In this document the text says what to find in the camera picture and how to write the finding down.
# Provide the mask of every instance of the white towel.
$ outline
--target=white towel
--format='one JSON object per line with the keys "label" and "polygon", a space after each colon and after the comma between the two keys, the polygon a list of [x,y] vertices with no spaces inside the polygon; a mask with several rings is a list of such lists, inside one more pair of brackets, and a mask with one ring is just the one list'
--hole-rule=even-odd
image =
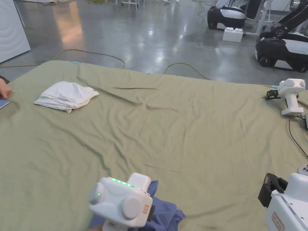
{"label": "white towel", "polygon": [[44,107],[66,111],[87,105],[94,96],[99,95],[90,87],[82,87],[77,83],[58,82],[44,91],[34,102]]}

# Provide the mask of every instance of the white box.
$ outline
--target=white box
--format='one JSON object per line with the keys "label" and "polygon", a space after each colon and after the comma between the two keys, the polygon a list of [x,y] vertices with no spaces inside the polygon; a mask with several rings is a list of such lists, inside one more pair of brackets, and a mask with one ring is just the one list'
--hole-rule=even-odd
{"label": "white box", "polygon": [[224,36],[222,37],[222,40],[224,41],[231,41],[231,42],[238,42],[240,43],[243,36],[243,30],[235,28],[235,30],[232,27],[227,27],[224,32]]}

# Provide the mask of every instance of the white robotic gripper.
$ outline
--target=white robotic gripper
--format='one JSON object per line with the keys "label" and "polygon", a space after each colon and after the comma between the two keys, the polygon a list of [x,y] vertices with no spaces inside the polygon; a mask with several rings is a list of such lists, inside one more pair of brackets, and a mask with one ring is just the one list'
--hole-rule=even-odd
{"label": "white robotic gripper", "polygon": [[292,173],[284,193],[271,193],[265,222],[269,231],[308,231],[308,176]]}
{"label": "white robotic gripper", "polygon": [[303,79],[287,79],[281,81],[278,86],[278,95],[286,99],[287,108],[281,114],[284,116],[296,116],[304,113],[302,107],[298,107],[296,95],[305,90],[306,83]]}
{"label": "white robotic gripper", "polygon": [[127,183],[108,177],[94,186],[88,201],[94,214],[106,218],[103,231],[145,226],[153,203],[147,193],[150,183],[148,176],[133,173]]}

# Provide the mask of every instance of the smartphone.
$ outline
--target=smartphone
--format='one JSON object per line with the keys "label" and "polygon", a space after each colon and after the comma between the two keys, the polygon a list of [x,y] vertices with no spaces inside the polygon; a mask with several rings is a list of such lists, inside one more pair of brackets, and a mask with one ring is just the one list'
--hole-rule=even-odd
{"label": "smartphone", "polygon": [[4,108],[5,106],[9,104],[10,104],[10,101],[0,99],[0,109]]}

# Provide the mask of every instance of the gray floor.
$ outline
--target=gray floor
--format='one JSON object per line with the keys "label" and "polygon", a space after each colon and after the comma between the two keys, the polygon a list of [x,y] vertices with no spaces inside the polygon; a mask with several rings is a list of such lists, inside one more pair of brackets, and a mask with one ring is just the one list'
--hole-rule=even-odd
{"label": "gray floor", "polygon": [[[208,78],[226,82],[277,85],[287,78],[305,79],[302,73],[261,67],[254,57],[255,37],[241,43],[222,41],[223,31],[209,30],[206,20],[197,16],[202,10],[199,3],[145,1],[146,9],[138,12],[113,2],[94,5],[76,0],[54,6],[18,2],[31,51],[1,65],[42,63],[76,48],[117,56],[126,69],[146,73],[163,73],[168,65],[184,62]],[[77,51],[63,53],[58,60],[122,67],[114,58]],[[0,74],[14,80],[32,68],[2,68]],[[202,78],[184,65],[172,66],[167,74]]]}

